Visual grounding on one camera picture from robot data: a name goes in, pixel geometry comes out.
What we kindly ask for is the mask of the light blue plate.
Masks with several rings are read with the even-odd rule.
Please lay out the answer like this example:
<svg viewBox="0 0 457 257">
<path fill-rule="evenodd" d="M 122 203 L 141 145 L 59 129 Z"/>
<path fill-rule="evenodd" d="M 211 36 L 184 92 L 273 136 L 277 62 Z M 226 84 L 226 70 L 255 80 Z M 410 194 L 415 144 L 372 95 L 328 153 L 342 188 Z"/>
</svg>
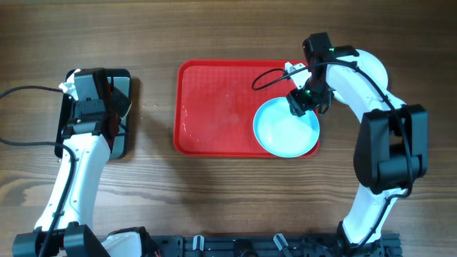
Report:
<svg viewBox="0 0 457 257">
<path fill-rule="evenodd" d="M 296 158 L 307 154 L 317 144 L 320 123 L 314 111 L 294 116 L 286 98 L 277 97 L 256 111 L 253 134 L 260 146 L 274 156 Z"/>
</svg>

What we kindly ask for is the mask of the white round plate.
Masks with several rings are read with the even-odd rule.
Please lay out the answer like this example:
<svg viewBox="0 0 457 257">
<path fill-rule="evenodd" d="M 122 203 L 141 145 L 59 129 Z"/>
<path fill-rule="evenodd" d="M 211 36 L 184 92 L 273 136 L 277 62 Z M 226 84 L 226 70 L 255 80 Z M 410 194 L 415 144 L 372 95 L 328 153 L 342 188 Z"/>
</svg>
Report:
<svg viewBox="0 0 457 257">
<path fill-rule="evenodd" d="M 348 55 L 336 59 L 348 63 L 356 62 L 356 66 L 385 93 L 388 89 L 388 73 L 384 65 L 373 54 L 360 49 L 356 51 L 358 56 Z M 376 97 L 381 100 L 372 83 L 359 72 L 340 65 L 330 65 L 327 71 L 329 74 L 326 76 L 326 82 L 340 94 L 346 103 L 348 103 L 347 98 L 354 100 L 355 98 L 361 99 L 362 96 Z"/>
</svg>

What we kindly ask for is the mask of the green and yellow sponge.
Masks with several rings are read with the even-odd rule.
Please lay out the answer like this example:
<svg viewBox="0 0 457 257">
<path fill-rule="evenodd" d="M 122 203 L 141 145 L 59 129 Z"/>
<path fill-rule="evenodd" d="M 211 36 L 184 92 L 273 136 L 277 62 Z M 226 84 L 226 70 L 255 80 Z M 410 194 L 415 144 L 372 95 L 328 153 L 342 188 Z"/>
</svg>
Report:
<svg viewBox="0 0 457 257">
<path fill-rule="evenodd" d="M 126 104 L 122 104 L 120 107 L 119 107 L 119 118 L 120 119 L 125 119 L 130 110 L 131 110 L 131 105 L 132 105 L 132 102 L 128 102 Z"/>
</svg>

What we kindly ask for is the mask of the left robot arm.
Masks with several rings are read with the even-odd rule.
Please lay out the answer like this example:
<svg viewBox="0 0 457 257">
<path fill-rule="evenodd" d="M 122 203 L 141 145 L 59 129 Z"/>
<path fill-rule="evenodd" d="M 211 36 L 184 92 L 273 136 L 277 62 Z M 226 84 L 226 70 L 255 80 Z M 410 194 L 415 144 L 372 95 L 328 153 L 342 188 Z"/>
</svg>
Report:
<svg viewBox="0 0 457 257">
<path fill-rule="evenodd" d="M 64 97 L 54 142 L 59 173 L 34 230 L 14 239 L 14 256 L 160 256 L 144 227 L 117 230 L 104 240 L 92 231 L 101 173 L 126 153 L 131 86 L 126 69 L 68 72 L 59 86 Z"/>
</svg>

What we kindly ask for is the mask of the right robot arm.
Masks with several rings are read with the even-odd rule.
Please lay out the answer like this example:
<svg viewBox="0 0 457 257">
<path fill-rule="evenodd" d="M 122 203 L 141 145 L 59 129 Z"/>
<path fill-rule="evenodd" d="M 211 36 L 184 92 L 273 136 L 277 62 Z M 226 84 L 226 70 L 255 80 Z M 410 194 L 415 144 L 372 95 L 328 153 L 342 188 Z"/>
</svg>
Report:
<svg viewBox="0 0 457 257">
<path fill-rule="evenodd" d="M 359 187 L 338 235 L 342 254 L 372 252 L 393 204 L 409 197 L 413 182 L 426 173 L 428 114 L 422 105 L 408 105 L 388 91 L 386 68 L 367 51 L 333 46 L 323 32 L 305 39 L 303 52 L 307 64 L 297 72 L 310 75 L 287 95 L 290 112 L 324 114 L 339 94 L 359 120 L 353 155 Z"/>
</svg>

